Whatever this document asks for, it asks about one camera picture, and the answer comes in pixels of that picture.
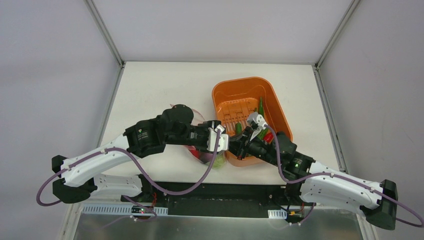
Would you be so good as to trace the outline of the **dark green toy cucumber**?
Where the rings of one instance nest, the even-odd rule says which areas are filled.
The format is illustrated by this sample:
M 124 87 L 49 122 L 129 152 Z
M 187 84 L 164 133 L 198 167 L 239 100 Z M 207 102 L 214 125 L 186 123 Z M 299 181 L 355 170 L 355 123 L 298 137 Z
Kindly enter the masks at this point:
M 257 137 L 260 139 L 260 140 L 263 140 L 264 139 L 264 137 L 266 136 L 268 134 L 268 129 L 263 129 L 258 135 L 257 135 Z

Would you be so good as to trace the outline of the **long green toy pepper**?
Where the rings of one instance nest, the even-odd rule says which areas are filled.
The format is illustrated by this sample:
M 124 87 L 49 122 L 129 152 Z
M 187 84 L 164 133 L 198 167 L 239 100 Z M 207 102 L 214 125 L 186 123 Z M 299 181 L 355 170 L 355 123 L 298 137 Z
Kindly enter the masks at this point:
M 259 98 L 259 104 L 258 104 L 257 112 L 258 112 L 258 113 L 259 113 L 262 117 L 264 117 L 264 116 L 265 116 L 265 111 L 264 111 L 264 101 L 263 101 L 263 98 L 262 98 L 262 97 L 260 97 L 260 98 Z

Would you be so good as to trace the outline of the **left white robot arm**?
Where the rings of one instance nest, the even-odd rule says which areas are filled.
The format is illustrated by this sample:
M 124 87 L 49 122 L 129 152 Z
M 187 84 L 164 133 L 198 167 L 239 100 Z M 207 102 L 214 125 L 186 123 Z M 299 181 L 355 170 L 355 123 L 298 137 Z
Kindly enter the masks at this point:
M 138 121 L 112 141 L 73 158 L 57 155 L 52 170 L 58 179 L 52 193 L 63 203 L 85 201 L 95 195 L 135 197 L 140 202 L 152 198 L 146 185 L 149 177 L 114 176 L 105 171 L 129 161 L 163 153 L 166 145 L 192 146 L 215 158 L 229 147 L 229 137 L 219 120 L 193 125 L 194 112 L 183 104 L 166 109 L 155 118 Z

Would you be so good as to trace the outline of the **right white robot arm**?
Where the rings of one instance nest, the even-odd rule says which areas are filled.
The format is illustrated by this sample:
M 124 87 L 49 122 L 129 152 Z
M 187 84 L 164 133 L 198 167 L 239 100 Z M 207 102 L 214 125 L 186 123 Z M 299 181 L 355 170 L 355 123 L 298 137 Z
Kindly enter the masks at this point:
M 395 229 L 397 205 L 389 200 L 398 199 L 395 182 L 364 180 L 332 169 L 298 152 L 297 145 L 284 132 L 278 132 L 271 143 L 251 138 L 252 133 L 247 127 L 243 133 L 230 137 L 229 151 L 239 159 L 251 155 L 280 166 L 287 183 L 283 196 L 288 204 L 305 202 L 337 207 L 365 217 L 381 229 Z

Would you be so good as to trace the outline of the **green toy cabbage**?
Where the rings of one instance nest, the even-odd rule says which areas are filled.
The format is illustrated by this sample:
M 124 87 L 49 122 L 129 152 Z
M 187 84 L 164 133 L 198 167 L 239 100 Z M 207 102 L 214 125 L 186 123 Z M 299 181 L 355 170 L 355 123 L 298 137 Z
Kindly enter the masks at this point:
M 219 169 L 223 167 L 226 163 L 226 157 L 224 155 L 219 155 L 215 158 L 214 163 L 212 165 L 213 169 Z

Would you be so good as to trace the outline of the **orange plastic basket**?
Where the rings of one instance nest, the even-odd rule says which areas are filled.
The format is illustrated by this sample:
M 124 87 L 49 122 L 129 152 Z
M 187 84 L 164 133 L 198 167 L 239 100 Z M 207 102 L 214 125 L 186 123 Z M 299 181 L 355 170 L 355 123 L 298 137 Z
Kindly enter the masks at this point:
M 264 118 L 278 136 L 279 144 L 293 140 L 292 131 L 280 101 L 270 82 L 261 77 L 246 77 L 218 83 L 212 90 L 212 101 L 216 118 L 226 128 L 226 133 L 235 135 L 235 124 L 244 129 L 249 124 L 248 116 L 258 111 L 260 97 L 263 99 Z

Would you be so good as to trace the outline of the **clear pink zip top bag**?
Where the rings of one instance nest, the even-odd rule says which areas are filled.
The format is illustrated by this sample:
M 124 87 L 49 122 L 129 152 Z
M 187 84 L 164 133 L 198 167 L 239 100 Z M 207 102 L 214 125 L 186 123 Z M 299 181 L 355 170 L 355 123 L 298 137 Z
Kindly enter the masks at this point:
M 192 125 L 197 126 L 197 125 L 202 124 L 203 122 L 206 121 L 205 118 L 203 117 L 203 115 L 199 111 L 195 110 L 194 108 L 192 108 L 191 110 L 193 111 Z M 187 146 L 187 145 L 185 146 L 185 148 L 188 151 L 190 149 L 196 149 L 194 146 Z M 209 152 L 202 152 L 202 151 L 199 151 L 199 152 L 201 153 L 200 159 L 196 159 L 191 153 L 190 154 L 192 155 L 192 157 L 194 159 L 198 160 L 200 163 L 202 163 L 204 165 L 209 165 L 211 163 L 212 159 L 213 159 L 213 154 L 212 153 L 209 153 Z M 224 155 L 225 156 L 225 152 L 224 151 L 218 152 L 217 153 L 217 156 L 219 156 L 219 155 Z

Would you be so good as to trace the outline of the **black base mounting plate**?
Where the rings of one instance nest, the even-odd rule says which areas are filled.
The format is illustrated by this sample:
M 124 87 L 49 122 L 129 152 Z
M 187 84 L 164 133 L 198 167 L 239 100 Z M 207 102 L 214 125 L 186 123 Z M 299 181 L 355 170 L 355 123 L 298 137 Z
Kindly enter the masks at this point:
M 145 181 L 138 203 L 167 208 L 170 216 L 268 218 L 270 210 L 309 206 L 285 185 L 203 183 L 184 195 L 163 193 Z

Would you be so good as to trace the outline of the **small red toy pepper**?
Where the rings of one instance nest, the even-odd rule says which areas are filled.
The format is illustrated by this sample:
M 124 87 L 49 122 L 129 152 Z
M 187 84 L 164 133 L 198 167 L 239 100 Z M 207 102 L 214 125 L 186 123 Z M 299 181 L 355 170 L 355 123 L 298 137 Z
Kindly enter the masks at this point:
M 262 139 L 262 140 L 263 140 L 265 143 L 270 144 L 270 143 L 272 143 L 273 138 L 274 138 L 273 134 L 272 134 L 271 132 L 268 132 L 268 133 L 267 133 L 267 134 L 263 137 L 263 139 Z

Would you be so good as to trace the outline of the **red toy chili pepper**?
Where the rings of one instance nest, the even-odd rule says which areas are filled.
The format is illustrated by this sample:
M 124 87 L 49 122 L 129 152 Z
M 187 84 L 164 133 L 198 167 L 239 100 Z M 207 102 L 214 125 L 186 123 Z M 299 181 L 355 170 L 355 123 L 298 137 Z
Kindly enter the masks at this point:
M 190 149 L 189 152 L 198 160 L 201 158 L 201 153 L 196 149 Z

